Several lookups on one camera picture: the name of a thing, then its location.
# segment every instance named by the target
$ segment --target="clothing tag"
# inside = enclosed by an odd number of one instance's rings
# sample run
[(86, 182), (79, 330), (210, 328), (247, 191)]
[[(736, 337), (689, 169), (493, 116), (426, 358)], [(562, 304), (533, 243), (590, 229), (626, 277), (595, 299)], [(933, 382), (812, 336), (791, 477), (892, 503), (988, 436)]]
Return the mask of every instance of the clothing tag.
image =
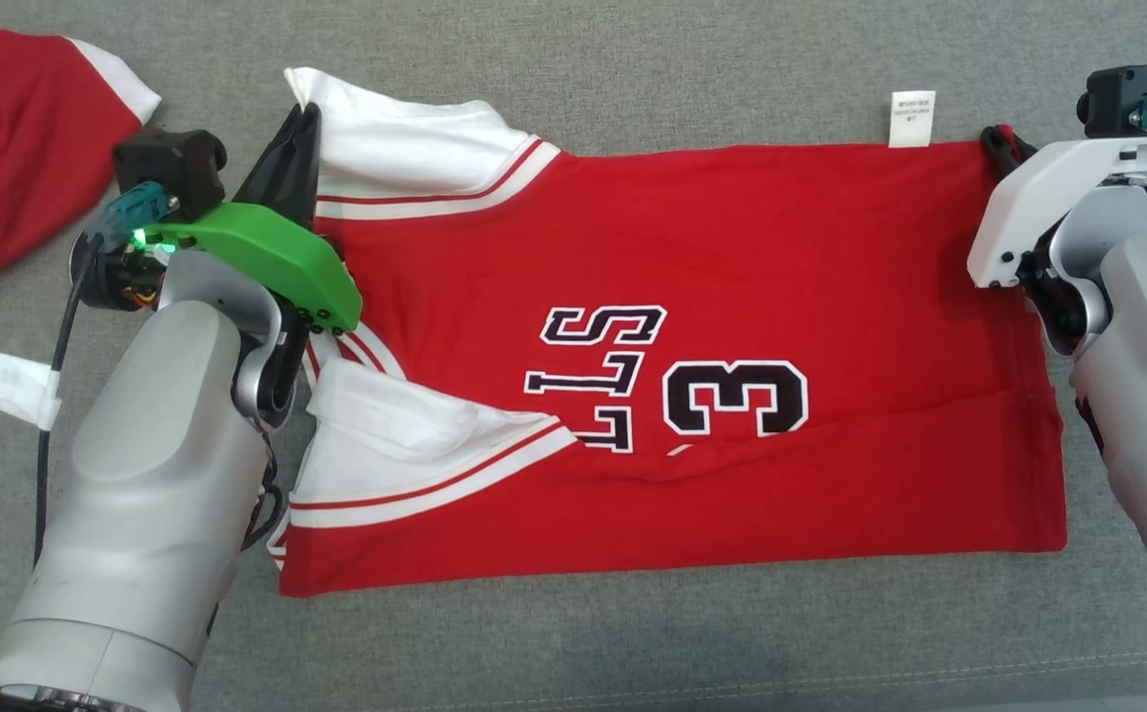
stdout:
[(60, 374), (50, 366), (0, 353), (0, 410), (48, 431), (60, 412)]
[(929, 146), (934, 130), (934, 91), (895, 91), (890, 95), (890, 148)]

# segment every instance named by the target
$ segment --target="white armhole trim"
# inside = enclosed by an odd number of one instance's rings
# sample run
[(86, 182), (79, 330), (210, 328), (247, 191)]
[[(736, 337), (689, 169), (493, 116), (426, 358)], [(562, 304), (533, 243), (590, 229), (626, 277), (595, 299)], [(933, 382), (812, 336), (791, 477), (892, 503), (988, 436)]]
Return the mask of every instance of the white armhole trim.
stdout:
[(89, 65), (99, 72), (112, 93), (117, 94), (125, 108), (131, 114), (139, 117), (139, 123), (145, 125), (147, 119), (153, 117), (153, 112), (162, 103), (162, 95), (149, 89), (143, 80), (140, 80), (130, 64), (108, 50), (100, 49), (88, 41), (68, 38), (72, 46), (81, 53), (81, 56), (89, 61)]
[(305, 380), (314, 391), (319, 384), (319, 374), (328, 361), (340, 359), (341, 352), (333, 337), (325, 334), (311, 334), (311, 339), (305, 344), (305, 353), (302, 355), (302, 369), (305, 370)]
[(291, 510), (284, 507), (283, 517), (279, 518), (275, 531), (270, 532), (270, 538), (266, 540), (266, 550), (268, 550), (270, 557), (274, 558), (275, 568), (280, 572), (283, 571), (283, 560), (288, 557), (288, 522)]
[(319, 423), (289, 496), (298, 527), (427, 513), (577, 443), (554, 415), (498, 410), (343, 359), (320, 370), (307, 410)]
[(367, 368), (380, 370), (389, 377), (406, 380), (406, 373), (403, 370), (401, 363), (398, 363), (398, 358), (393, 355), (392, 351), (389, 351), (388, 346), (384, 346), (384, 342), (381, 342), (376, 332), (370, 330), (367, 324), (358, 323), (358, 328), (353, 332), (338, 336), (337, 342), (341, 347), (353, 353), (358, 362)]
[(320, 186), (315, 214), (337, 220), (393, 220), (453, 216), (458, 212), (477, 212), (515, 198), (532, 182), (543, 169), (561, 154), (545, 140), (533, 139), (524, 147), (525, 154), (491, 188), (473, 195), (435, 195), (409, 198), (349, 198), (327, 195)]

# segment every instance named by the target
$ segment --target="black cable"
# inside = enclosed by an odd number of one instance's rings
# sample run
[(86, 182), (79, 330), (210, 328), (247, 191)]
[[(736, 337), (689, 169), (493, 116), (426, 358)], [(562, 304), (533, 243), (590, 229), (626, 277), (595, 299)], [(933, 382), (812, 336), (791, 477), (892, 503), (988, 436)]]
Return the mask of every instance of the black cable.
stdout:
[[(253, 422), (253, 425), (255, 428), (262, 427), (257, 422)], [(240, 546), (240, 550), (251, 549), (264, 535), (268, 535), (271, 530), (274, 530), (275, 524), (279, 523), (280, 515), (283, 515), (283, 491), (279, 486), (275, 486), (275, 476), (279, 475), (279, 460), (275, 457), (275, 447), (270, 443), (270, 433), (263, 432), (262, 440), (266, 443), (266, 456), (268, 456), (266, 471), (262, 474), (262, 495), (257, 498), (253, 513), (248, 517), (248, 532), (244, 534), (244, 541)], [(257, 524), (257, 517), (262, 515), (262, 504), (266, 503), (267, 494), (275, 498), (275, 506), (270, 510), (270, 516), (266, 517), (266, 521)]]
[[(274, 530), (275, 524), (279, 523), (280, 515), (283, 514), (283, 490), (280, 490), (279, 486), (271, 485), (266, 487), (266, 494), (274, 498), (275, 506), (270, 510), (270, 517), (266, 517), (266, 521), (263, 522), (260, 526), (248, 531), (248, 534), (244, 535), (244, 543), (240, 547), (240, 550), (248, 550), (249, 547), (260, 541), (265, 535), (268, 535), (271, 530)], [(260, 513), (262, 502), (265, 500), (266, 498), (262, 496), (262, 500), (257, 501), (257, 509), (253, 510), (255, 515)]]
[[(89, 279), (91, 266), (103, 245), (103, 240), (91, 241), (86, 252), (85, 267), (81, 275), (73, 281), (68, 290), (68, 303), (63, 306), (63, 320), (60, 321), (60, 336), (54, 342), (54, 354), (50, 355), (50, 370), (58, 374), (63, 370), (63, 357), (68, 353), (68, 338), (72, 336), (72, 321), (77, 319), (77, 304), (81, 303), (81, 288)], [(48, 465), (50, 460), (50, 431), (37, 433), (37, 507), (36, 522), (32, 527), (32, 564), (41, 558), (41, 545), (46, 540), (46, 495), (49, 480)]]

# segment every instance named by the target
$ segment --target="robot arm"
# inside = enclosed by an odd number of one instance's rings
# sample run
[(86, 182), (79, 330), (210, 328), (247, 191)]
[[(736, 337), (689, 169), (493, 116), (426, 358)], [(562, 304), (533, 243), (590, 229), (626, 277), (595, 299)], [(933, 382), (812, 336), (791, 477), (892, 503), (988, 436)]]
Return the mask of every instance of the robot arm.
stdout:
[(1147, 68), (1094, 73), (1079, 104), (1101, 136), (1050, 144), (1001, 181), (968, 267), (977, 287), (1022, 284), (1074, 361), (1079, 414), (1147, 549)]
[(260, 533), (255, 501), (274, 491), (266, 437), (291, 409), (309, 334), (353, 329), (361, 311), (333, 248), (306, 229), (318, 132), (315, 104), (294, 108), (223, 204), (226, 154), (205, 132), (148, 130), (114, 154), (123, 197), (149, 180), (181, 221), (73, 249), (86, 304), (156, 312), (77, 431), (0, 643), (0, 712), (190, 707), (240, 550)]

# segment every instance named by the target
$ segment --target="white fabric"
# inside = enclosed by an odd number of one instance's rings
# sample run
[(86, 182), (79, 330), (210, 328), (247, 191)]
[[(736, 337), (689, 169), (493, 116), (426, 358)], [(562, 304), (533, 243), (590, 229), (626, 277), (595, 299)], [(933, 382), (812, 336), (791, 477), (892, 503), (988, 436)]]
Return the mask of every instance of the white fabric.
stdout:
[(344, 220), (395, 220), (484, 211), (486, 208), (493, 208), (514, 198), (543, 172), (543, 169), (547, 167), (548, 163), (552, 163), (561, 154), (560, 148), (555, 148), (545, 140), (535, 140), (535, 144), (533, 150), (528, 150), (528, 144), (516, 150), (518, 154), (516, 159), (518, 159), (520, 165), (515, 165), (514, 171), (507, 172), (506, 180), (493, 185), (490, 190), (474, 195), (474, 197), (367, 204), (331, 199), (326, 197), (325, 193), (325, 197), (319, 199), (315, 214), (321, 218)]
[(111, 86), (112, 93), (120, 97), (125, 107), (130, 108), (135, 117), (139, 117), (141, 125), (145, 125), (153, 117), (153, 112), (162, 103), (162, 95), (149, 89), (133, 69), (125, 64), (125, 61), (108, 53), (108, 50), (91, 45), (88, 41), (80, 41), (71, 37), (68, 38), (68, 41), (71, 41), (77, 50), (80, 50), (81, 55), (89, 61), (91, 66), (108, 83), (108, 86)]
[(415, 104), (362, 89), (319, 69), (284, 69), (297, 101), (323, 112), (319, 195), (435, 197), (487, 190), (533, 136), (491, 104)]
[(423, 513), (577, 443), (555, 416), (479, 406), (343, 359), (321, 365), (306, 409), (319, 428), (290, 496), (301, 527)]
[(48, 431), (60, 412), (60, 374), (47, 363), (0, 353), (0, 410)]

